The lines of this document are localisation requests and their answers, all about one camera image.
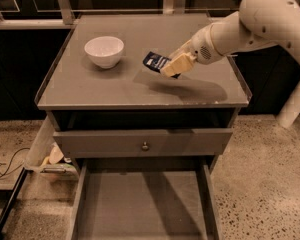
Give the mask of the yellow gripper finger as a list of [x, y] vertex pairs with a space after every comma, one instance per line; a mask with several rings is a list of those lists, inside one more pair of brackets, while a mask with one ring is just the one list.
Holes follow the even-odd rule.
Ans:
[[172, 77], [187, 71], [190, 71], [196, 62], [196, 57], [191, 53], [182, 53], [172, 61], [167, 62], [161, 69], [160, 73], [167, 77]]
[[180, 46], [178, 49], [172, 52], [169, 55], [169, 58], [174, 59], [175, 57], [178, 57], [180, 54], [188, 53], [190, 51], [190, 45], [191, 45], [191, 40], [186, 41], [182, 46]]

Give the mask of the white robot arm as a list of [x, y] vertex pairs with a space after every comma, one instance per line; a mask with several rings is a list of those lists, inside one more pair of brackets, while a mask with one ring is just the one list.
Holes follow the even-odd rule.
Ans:
[[300, 6], [295, 0], [242, 0], [239, 10], [197, 31], [160, 73], [171, 77], [196, 62], [209, 65], [236, 53], [279, 45], [300, 65]]

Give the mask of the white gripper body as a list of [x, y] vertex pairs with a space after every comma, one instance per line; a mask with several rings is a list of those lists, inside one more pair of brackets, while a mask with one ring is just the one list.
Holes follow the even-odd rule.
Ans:
[[192, 36], [190, 50], [196, 56], [197, 61], [204, 65], [212, 64], [223, 58], [213, 43], [211, 26], [205, 26]]

